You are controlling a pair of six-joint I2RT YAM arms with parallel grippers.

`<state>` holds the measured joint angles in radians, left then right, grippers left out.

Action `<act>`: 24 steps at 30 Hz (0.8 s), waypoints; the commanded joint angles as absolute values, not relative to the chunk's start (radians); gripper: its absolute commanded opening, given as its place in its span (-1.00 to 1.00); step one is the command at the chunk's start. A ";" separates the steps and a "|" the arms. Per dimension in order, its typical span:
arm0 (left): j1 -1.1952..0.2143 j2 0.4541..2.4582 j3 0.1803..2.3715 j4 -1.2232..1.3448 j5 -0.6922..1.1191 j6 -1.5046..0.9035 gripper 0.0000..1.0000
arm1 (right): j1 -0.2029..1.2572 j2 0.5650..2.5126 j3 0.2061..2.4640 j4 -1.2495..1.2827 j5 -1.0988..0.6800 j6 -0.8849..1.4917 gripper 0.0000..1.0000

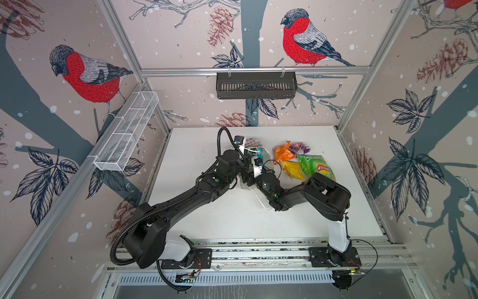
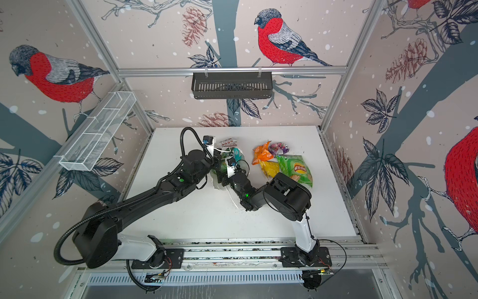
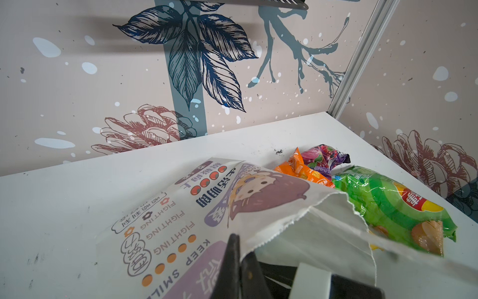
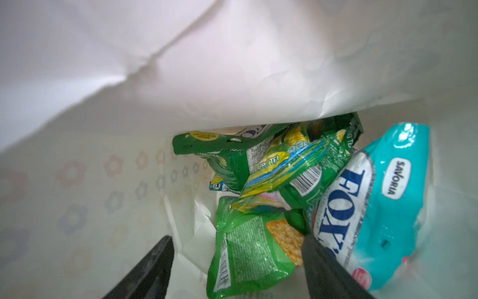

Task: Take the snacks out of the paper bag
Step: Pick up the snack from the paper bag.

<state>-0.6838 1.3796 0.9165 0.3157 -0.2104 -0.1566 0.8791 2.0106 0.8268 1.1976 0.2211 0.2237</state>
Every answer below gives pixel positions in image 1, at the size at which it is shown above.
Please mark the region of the green white snack packet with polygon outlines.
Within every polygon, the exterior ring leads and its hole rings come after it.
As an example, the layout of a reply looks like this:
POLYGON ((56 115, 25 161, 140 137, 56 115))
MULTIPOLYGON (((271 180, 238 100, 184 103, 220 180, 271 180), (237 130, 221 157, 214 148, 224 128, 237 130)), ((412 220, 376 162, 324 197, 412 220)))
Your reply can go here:
POLYGON ((253 151, 255 152, 257 157, 261 159, 265 159, 266 150, 264 148, 262 147, 253 148, 253 151))

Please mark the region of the white printed paper bag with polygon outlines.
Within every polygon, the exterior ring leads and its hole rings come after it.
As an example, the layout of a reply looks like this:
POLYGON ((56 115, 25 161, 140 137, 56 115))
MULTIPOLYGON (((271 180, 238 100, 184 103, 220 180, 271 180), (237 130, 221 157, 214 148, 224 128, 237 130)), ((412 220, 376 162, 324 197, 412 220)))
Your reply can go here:
POLYGON ((256 138, 245 138, 244 144, 240 145, 240 149, 243 150, 246 158, 245 168, 239 174, 240 189, 253 194, 267 211, 272 210, 273 208, 262 190, 263 173, 274 171, 274 164, 270 161, 271 154, 256 138))

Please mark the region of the orange snack packet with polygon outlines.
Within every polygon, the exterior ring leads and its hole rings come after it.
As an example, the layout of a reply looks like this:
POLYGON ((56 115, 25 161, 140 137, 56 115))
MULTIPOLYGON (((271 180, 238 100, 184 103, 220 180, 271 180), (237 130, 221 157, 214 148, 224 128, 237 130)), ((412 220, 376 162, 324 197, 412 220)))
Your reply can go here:
POLYGON ((290 145, 291 142, 287 141, 284 145, 274 149, 274 164, 280 164, 283 161, 291 161, 296 158, 296 155, 290 150, 290 145))

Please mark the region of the purple candy packet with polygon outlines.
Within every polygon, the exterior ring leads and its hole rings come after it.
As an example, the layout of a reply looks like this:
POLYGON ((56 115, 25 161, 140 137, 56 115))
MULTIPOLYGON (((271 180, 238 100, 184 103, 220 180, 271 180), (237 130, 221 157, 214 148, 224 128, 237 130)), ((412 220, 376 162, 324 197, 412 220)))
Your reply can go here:
POLYGON ((297 155, 308 154, 311 149, 306 144, 297 142, 297 143, 291 143, 289 146, 289 150, 292 154, 297 156, 297 155))

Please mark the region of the green chips bag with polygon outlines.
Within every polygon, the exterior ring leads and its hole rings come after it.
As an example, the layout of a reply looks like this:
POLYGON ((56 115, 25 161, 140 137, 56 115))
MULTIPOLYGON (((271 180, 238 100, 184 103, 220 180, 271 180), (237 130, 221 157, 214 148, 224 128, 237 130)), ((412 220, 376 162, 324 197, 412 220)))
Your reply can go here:
POLYGON ((299 161, 302 172, 308 178, 310 178, 314 173, 319 173, 333 181, 336 181, 336 177, 332 168, 326 163, 326 160, 322 156, 298 155, 296 158, 299 161))

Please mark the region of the yellow snack packet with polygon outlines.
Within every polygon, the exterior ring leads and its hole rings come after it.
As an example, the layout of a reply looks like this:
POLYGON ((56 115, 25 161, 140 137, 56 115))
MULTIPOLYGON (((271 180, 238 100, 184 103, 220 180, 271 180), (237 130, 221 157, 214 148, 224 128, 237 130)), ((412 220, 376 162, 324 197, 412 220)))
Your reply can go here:
POLYGON ((281 166, 283 168, 283 171, 287 174, 289 178, 295 178, 301 181, 306 180, 298 162, 282 161, 281 166))

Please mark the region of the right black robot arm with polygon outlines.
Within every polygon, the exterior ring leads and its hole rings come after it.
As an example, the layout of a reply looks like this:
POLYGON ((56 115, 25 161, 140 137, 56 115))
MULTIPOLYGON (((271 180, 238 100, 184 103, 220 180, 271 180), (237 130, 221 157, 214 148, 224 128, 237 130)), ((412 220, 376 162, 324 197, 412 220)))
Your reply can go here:
POLYGON ((281 187, 281 182, 272 169, 246 168, 240 176, 248 187, 256 186, 275 211, 287 211, 302 203, 312 205, 327 219, 327 255, 330 263, 339 265, 346 261, 347 254, 352 249, 346 216, 351 193, 347 188, 320 173, 312 174, 306 181, 289 189, 281 187))

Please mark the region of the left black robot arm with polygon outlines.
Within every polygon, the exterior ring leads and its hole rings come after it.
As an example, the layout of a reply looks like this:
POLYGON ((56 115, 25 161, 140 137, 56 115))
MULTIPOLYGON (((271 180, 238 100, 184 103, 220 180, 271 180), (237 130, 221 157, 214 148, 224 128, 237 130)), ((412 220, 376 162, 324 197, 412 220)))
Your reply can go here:
POLYGON ((228 149, 214 167, 197 178, 195 186, 166 202, 138 206, 127 227, 113 242, 110 259, 115 265, 137 264, 145 269, 166 250, 166 237, 182 218, 220 198, 244 167, 240 153, 228 149))

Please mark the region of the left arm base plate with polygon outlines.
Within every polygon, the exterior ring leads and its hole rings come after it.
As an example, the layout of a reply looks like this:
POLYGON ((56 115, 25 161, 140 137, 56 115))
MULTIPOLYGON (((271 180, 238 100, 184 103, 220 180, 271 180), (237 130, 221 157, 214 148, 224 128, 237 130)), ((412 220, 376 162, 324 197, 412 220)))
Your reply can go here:
POLYGON ((210 269, 212 249, 191 249, 180 261, 162 260, 161 268, 166 270, 210 269))

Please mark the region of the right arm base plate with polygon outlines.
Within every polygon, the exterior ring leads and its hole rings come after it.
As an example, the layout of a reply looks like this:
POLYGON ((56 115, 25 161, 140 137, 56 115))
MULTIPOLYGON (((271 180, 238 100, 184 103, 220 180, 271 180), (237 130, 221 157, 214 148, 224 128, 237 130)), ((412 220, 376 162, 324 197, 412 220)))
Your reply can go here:
POLYGON ((313 268, 326 267, 361 267, 362 263, 355 247, 350 246, 345 252, 339 252, 330 246, 310 247, 309 261, 313 268))

